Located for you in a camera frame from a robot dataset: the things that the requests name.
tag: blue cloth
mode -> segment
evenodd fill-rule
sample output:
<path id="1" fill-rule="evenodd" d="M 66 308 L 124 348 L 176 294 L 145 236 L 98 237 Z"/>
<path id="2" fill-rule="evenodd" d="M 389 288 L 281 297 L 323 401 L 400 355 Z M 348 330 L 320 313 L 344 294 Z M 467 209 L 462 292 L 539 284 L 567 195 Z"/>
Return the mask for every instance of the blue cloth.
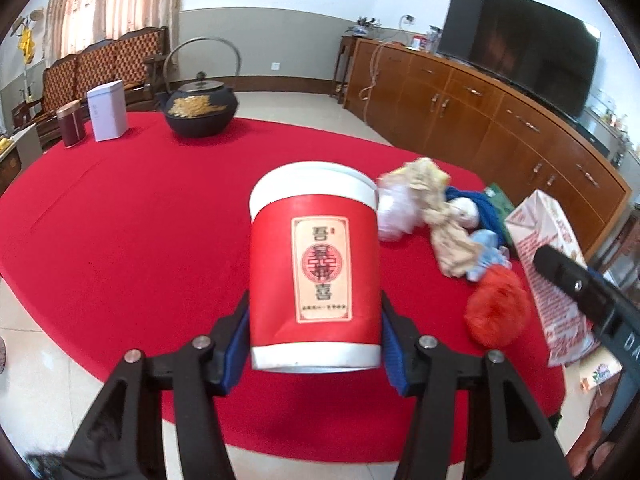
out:
<path id="1" fill-rule="evenodd" d="M 489 202 L 487 195 L 477 191 L 460 191 L 453 186 L 449 186 L 445 191 L 445 196 L 447 198 L 447 202 L 460 197 L 471 199 L 478 206 L 480 227 L 489 229 L 489 231 L 493 231 L 498 235 L 498 247 L 507 244 L 504 239 L 504 234 L 502 233 L 504 227 L 500 221 L 500 217 L 498 216 L 494 205 Z"/>
<path id="2" fill-rule="evenodd" d="M 498 235 L 496 233 L 488 229 L 480 229 L 471 233 L 470 238 L 484 247 L 478 256 L 478 262 L 466 272 L 466 278 L 470 282 L 479 282 L 486 270 L 492 265 L 502 265 L 511 269 L 508 257 L 498 249 Z"/>

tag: cast iron teapot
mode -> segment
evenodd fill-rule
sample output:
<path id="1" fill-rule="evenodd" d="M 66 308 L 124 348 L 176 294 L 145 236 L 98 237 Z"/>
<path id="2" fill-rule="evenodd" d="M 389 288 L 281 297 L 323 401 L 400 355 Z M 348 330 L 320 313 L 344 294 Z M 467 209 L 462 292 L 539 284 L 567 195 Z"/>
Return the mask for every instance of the cast iron teapot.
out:
<path id="1" fill-rule="evenodd" d="M 161 110 L 169 127 L 183 137 L 209 137 L 226 128 L 238 109 L 238 99 L 231 87 L 222 81 L 206 80 L 204 72 L 198 72 L 197 81 L 187 83 L 171 92 L 168 68 L 178 50 L 195 41 L 220 41 L 236 54 L 236 80 L 242 66 L 239 50 L 229 40 L 223 38 L 194 38 L 175 48 L 164 62 L 166 94 L 159 94 Z"/>

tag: teapot lid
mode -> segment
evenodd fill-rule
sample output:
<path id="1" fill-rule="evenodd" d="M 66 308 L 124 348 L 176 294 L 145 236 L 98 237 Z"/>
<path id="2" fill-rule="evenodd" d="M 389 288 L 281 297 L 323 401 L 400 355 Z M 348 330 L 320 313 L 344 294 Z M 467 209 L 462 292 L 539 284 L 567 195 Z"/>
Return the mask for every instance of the teapot lid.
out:
<path id="1" fill-rule="evenodd" d="M 178 90 L 181 92 L 203 92 L 217 90 L 225 85 L 222 81 L 206 81 L 206 76 L 207 74 L 204 72 L 198 72 L 198 75 L 196 76 L 198 79 L 197 81 L 182 85 Z"/>

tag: potted plant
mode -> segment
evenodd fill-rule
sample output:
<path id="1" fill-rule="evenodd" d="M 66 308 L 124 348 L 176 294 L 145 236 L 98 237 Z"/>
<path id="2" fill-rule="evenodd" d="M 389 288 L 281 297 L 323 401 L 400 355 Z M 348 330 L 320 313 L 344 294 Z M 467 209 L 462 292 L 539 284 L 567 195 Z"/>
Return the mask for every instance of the potted plant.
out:
<path id="1" fill-rule="evenodd" d="M 349 27 L 345 32 L 350 32 L 353 36 L 364 38 L 369 33 L 380 26 L 380 22 L 376 18 L 368 19 L 366 16 L 358 18 L 358 21 L 352 27 Z"/>

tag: red tablecloth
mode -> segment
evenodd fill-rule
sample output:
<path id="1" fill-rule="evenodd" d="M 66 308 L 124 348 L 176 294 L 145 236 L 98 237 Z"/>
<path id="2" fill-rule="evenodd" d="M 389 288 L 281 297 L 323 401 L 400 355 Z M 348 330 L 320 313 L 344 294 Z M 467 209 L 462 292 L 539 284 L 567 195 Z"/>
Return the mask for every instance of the red tablecloth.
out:
<path id="1" fill-rule="evenodd" d="M 229 314 L 247 287 L 248 198 L 269 170 L 328 160 L 376 178 L 415 154 L 287 124 L 235 119 L 224 134 L 182 140 L 159 114 L 130 114 L 119 140 L 62 143 L 0 198 L 0 274 L 37 323 L 101 380 L 127 349 L 174 351 Z M 452 185 L 482 189 L 474 174 L 442 164 Z M 382 244 L 382 285 L 422 333 L 471 354 L 463 311 L 473 285 L 444 277 L 427 230 Z M 524 275 L 519 264 L 514 269 Z M 560 368 L 546 367 L 532 317 L 506 349 L 543 411 L 560 409 Z M 460 394 L 451 461 L 463 459 Z M 164 414 L 171 420 L 171 396 Z M 382 369 L 301 376 L 246 370 L 217 402 L 226 441 L 261 452 L 329 462 L 397 460 L 413 401 Z"/>

